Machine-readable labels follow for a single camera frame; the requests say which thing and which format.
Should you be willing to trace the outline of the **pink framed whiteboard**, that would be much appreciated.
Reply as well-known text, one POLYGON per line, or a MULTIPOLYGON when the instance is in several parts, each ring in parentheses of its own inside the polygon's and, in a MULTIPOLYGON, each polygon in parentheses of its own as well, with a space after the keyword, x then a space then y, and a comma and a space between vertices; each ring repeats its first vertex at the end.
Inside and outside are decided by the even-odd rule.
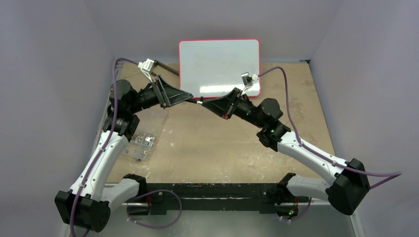
POLYGON ((216 98, 244 89, 243 74, 260 72, 257 39, 190 39, 180 41, 180 88, 194 98, 216 98))

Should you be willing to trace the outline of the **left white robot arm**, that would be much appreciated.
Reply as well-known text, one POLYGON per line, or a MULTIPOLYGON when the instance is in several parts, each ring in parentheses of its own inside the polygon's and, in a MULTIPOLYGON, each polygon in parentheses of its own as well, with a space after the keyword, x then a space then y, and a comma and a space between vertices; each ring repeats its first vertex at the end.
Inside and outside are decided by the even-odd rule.
POLYGON ((148 196, 146 179, 134 174, 125 175, 117 185, 105 189, 116 160, 140 122, 136 113, 156 105, 172 107, 193 97, 168 84, 161 76, 139 91, 129 81, 115 79, 110 90, 108 116, 91 158, 74 184, 67 191, 59 191, 54 199, 72 235, 75 227, 102 231, 116 208, 128 200, 141 202, 148 196))

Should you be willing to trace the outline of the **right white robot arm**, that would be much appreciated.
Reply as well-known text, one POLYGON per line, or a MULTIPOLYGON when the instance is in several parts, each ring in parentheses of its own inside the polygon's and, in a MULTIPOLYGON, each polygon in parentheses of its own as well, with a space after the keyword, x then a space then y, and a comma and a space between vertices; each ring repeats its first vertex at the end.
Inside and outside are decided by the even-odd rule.
POLYGON ((289 201, 295 196, 313 197, 328 201, 342 214, 352 215, 371 189, 364 164, 355 158, 338 158, 299 138, 280 122, 283 112, 276 99, 266 98, 256 106, 240 93, 234 88, 201 105, 225 120, 237 116, 260 128, 256 135, 263 146, 297 160, 319 175, 307 178, 292 174, 278 186, 279 198, 289 201))

